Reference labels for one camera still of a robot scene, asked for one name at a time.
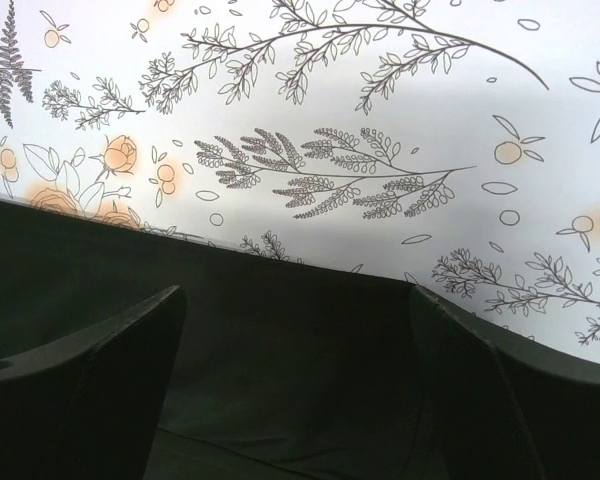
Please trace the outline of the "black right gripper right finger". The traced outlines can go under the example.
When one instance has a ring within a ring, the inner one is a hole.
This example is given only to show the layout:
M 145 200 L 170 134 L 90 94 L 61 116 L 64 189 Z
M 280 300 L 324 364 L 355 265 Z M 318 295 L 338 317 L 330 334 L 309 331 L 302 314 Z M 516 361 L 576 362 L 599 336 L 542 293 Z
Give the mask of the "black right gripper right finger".
M 416 286 L 409 318 L 452 479 L 600 479 L 600 364 Z

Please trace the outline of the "black t shirt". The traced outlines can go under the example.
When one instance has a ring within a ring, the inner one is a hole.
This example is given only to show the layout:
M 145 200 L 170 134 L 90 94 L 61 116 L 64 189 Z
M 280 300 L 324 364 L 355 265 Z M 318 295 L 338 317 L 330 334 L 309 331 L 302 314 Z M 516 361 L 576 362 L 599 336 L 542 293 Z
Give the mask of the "black t shirt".
M 0 359 L 172 286 L 186 317 L 141 479 L 452 479 L 416 285 L 0 201 Z

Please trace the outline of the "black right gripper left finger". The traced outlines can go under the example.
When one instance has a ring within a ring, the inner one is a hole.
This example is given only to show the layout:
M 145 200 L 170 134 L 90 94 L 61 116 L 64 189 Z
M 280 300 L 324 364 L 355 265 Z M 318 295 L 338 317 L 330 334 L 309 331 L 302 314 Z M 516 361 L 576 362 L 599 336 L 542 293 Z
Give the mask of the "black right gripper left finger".
M 141 479 L 183 331 L 172 286 L 0 359 L 0 479 Z

